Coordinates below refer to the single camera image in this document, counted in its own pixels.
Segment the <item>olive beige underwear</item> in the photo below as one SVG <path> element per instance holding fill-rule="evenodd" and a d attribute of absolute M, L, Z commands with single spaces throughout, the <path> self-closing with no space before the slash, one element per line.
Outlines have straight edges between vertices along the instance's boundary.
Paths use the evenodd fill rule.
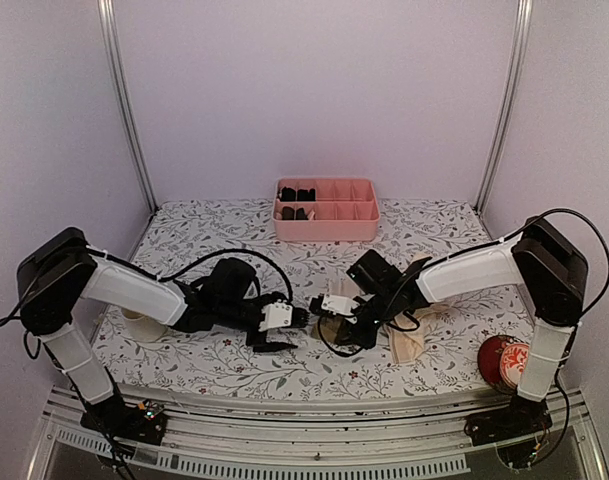
<path fill-rule="evenodd" d="M 333 294 L 346 296 L 355 299 L 361 294 L 361 290 L 351 279 L 331 280 L 328 282 L 327 290 L 320 295 Z M 342 317 L 320 317 L 322 336 L 332 345 L 349 346 L 353 342 L 350 340 L 349 327 L 353 325 Z"/>

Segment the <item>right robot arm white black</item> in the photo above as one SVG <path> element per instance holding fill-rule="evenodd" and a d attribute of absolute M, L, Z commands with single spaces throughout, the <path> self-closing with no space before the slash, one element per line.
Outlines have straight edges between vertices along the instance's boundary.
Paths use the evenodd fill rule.
<path fill-rule="evenodd" d="M 552 425 L 545 397 L 557 377 L 586 310 L 588 262 L 544 215 L 531 217 L 508 236 L 435 261 L 412 262 L 405 271 L 369 250 L 348 270 L 367 299 L 325 294 L 323 315 L 347 322 L 351 344 L 370 349 L 379 329 L 399 314 L 483 289 L 523 287 L 534 308 L 534 331 L 525 370 L 508 406 L 473 414 L 465 432 L 476 445 L 545 432 Z"/>

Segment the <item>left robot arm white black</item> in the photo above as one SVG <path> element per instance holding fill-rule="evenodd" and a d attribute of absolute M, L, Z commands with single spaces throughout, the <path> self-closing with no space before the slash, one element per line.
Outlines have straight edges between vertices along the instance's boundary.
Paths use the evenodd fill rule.
<path fill-rule="evenodd" d="M 0 319 L 22 324 L 37 339 L 55 366 L 70 380 L 84 408 L 81 424 L 108 440 L 127 439 L 160 445 L 168 418 L 163 406 L 145 400 L 136 406 L 123 399 L 117 382 L 76 328 L 72 311 L 90 299 L 142 314 L 183 333 L 224 326 L 245 333 L 256 353 L 292 349 L 271 342 L 269 331 L 303 328 L 308 314 L 293 304 L 293 288 L 264 292 L 255 268 L 240 260 L 242 248 L 211 253 L 217 261 L 210 274 L 190 283 L 181 276 L 202 264 L 197 259 L 180 271 L 159 276 L 126 260 L 91 247 L 84 233 L 68 227 L 18 266 L 18 301 Z"/>

